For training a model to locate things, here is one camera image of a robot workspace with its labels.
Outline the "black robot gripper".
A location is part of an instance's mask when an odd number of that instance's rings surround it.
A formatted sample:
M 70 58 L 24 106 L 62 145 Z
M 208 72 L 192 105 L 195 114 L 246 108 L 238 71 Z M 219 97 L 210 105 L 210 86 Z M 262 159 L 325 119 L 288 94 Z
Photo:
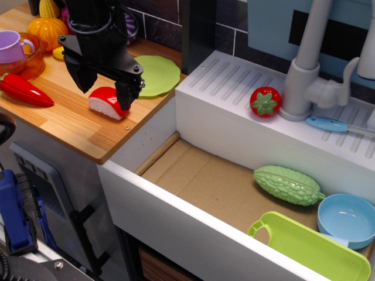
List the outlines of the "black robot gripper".
M 127 51 L 125 14 L 136 20 L 135 16 L 128 8 L 68 11 L 68 23 L 74 34 L 59 37 L 59 43 L 64 47 L 64 62 L 71 78 L 83 93 L 93 86 L 98 74 L 116 81 L 120 108 L 129 110 L 145 87 L 143 68 Z

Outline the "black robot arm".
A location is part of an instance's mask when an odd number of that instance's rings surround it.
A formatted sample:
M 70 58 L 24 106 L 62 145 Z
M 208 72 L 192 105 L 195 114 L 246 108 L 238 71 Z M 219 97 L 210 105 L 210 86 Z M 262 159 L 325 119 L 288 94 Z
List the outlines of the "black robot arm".
M 122 1 L 66 1 L 68 24 L 73 35 L 62 35 L 67 70 L 86 93 L 102 75 L 115 82 L 116 96 L 128 110 L 145 87 L 142 66 L 128 53 L 126 17 L 131 11 Z

